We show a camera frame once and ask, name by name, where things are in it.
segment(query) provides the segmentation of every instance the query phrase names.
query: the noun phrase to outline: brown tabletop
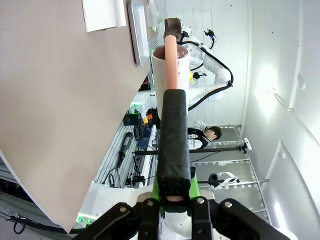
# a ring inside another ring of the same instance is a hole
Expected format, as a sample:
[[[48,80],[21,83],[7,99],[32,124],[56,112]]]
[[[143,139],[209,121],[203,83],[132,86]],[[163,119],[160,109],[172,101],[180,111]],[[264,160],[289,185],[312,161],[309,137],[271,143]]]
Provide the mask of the brown tabletop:
[[[86,32],[81,0],[0,0],[1,157],[66,231],[148,72],[128,18]]]

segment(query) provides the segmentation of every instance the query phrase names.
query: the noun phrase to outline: black pole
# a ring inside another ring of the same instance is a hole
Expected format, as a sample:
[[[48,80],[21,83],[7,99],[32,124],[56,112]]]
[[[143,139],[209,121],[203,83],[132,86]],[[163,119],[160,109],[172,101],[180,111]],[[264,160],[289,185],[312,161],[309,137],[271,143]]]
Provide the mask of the black pole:
[[[189,153],[196,154],[196,153],[215,153],[215,152],[227,152],[227,151],[240,151],[239,146],[235,147],[222,147],[222,148],[205,148],[205,149],[194,149],[189,150]],[[145,155],[158,155],[159,151],[135,151],[135,155],[145,156]]]

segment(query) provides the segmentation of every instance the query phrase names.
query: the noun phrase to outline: black hair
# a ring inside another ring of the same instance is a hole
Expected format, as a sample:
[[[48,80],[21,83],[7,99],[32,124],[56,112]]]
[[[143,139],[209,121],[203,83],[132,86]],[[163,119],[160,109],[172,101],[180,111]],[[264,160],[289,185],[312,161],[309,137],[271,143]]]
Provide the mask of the black hair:
[[[221,128],[218,127],[218,126],[211,126],[209,127],[210,130],[214,131],[214,134],[216,135],[216,139],[215,140],[218,140],[219,138],[221,138],[222,136],[222,131],[221,131]]]

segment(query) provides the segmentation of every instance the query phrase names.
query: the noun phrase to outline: white sleeve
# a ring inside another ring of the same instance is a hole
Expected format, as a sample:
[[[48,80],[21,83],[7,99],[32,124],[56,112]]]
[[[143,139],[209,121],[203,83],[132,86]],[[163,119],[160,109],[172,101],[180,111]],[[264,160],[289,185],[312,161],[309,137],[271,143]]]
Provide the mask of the white sleeve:
[[[202,142],[197,139],[188,139],[189,150],[199,149],[202,146]]]
[[[195,121],[193,123],[193,128],[201,131],[207,131],[209,127],[202,121]]]

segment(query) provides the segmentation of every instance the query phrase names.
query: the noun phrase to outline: black foam grip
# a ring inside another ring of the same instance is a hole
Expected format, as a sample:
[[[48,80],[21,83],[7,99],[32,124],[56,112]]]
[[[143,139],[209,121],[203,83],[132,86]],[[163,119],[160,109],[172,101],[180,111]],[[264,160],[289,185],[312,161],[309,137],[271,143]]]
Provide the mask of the black foam grip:
[[[163,95],[157,180],[161,196],[187,196],[190,189],[186,92]]]

